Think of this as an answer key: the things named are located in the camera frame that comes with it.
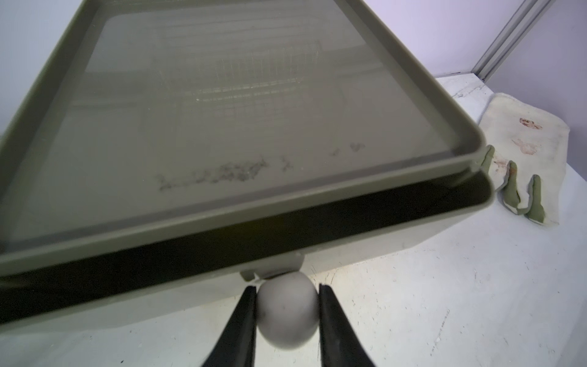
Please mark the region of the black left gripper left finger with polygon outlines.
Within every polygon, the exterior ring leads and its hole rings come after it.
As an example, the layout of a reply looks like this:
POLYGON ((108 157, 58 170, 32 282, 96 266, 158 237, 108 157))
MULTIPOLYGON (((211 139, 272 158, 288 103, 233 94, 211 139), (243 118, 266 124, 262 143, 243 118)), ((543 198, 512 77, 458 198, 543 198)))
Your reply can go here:
POLYGON ((202 366, 251 367, 255 364, 256 301, 257 288, 246 287, 202 366))

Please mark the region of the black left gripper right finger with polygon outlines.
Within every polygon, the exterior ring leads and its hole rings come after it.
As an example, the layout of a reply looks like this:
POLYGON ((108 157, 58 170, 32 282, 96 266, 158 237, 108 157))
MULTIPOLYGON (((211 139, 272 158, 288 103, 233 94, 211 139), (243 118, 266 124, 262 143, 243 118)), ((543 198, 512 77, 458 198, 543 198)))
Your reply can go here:
POLYGON ((319 346, 322 366, 375 365, 327 284, 319 285, 319 346))

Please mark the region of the olive white yellow drawer cabinet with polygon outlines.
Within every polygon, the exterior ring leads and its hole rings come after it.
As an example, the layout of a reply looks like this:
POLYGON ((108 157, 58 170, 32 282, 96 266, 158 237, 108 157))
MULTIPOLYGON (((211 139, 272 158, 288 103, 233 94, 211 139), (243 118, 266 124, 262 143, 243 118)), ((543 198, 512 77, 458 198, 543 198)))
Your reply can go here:
POLYGON ((459 173, 484 144, 364 1, 85 1, 1 139, 1 273, 459 173))

